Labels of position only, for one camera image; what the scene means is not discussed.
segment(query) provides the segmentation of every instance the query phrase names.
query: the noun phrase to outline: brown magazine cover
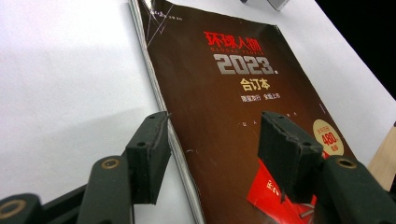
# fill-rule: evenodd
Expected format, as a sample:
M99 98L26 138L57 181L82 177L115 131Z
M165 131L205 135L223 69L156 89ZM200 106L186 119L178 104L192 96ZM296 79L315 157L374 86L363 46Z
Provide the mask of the brown magazine cover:
M158 104L171 114L173 153L197 223L292 220L277 212L272 179L262 186L275 197L266 199L270 207L248 200L261 169L262 111L289 117L316 137L324 156L354 158L276 25L166 1L130 3Z

